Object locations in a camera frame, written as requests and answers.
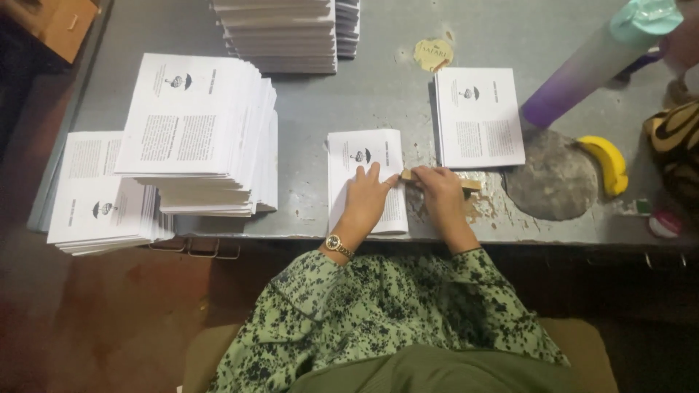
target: printed page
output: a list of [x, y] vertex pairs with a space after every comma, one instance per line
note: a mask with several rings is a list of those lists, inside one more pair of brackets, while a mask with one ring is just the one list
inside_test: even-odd
[[232, 58], [144, 54], [117, 172], [225, 171], [252, 72]]
[[139, 235], [145, 187], [114, 174], [122, 135], [68, 134], [48, 243]]
[[435, 75], [442, 165], [524, 164], [512, 69], [447, 67]]
[[[328, 135], [329, 231], [345, 211], [347, 181], [356, 178], [356, 168], [368, 171], [373, 162], [381, 164], [379, 181], [403, 170], [401, 132], [397, 129], [334, 132]], [[405, 184], [389, 191], [384, 214], [372, 234], [408, 232]]]

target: gold watch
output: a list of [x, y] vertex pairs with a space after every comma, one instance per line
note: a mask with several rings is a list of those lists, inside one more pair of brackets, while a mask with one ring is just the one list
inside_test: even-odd
[[343, 246], [343, 242], [340, 241], [340, 237], [338, 235], [328, 236], [328, 238], [325, 239], [325, 247], [327, 247], [328, 250], [337, 251], [347, 258], [352, 259], [354, 257], [354, 253]]

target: folded booklet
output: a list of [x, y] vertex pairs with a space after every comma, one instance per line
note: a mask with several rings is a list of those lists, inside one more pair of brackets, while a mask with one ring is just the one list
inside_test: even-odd
[[[328, 134], [328, 231], [338, 223], [345, 211], [347, 181], [356, 177], [356, 168], [368, 171], [373, 162], [381, 164], [379, 181], [384, 181], [403, 170], [401, 132], [397, 129], [333, 132]], [[408, 232], [408, 214], [405, 211], [405, 185], [399, 183], [389, 191], [384, 214], [372, 234], [400, 234]]]

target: woman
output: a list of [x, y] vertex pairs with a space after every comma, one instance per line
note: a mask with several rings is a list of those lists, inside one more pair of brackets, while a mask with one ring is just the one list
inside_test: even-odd
[[412, 171], [451, 258], [351, 258], [398, 181], [379, 170], [357, 168], [328, 240], [267, 285], [210, 392], [571, 390], [568, 360], [480, 247], [449, 169]]

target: banana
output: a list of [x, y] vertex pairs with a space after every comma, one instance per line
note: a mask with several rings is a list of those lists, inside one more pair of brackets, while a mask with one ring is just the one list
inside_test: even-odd
[[577, 142], [600, 162], [605, 193], [615, 197], [624, 192], [628, 186], [628, 176], [626, 161], [619, 149], [601, 136], [583, 136]]

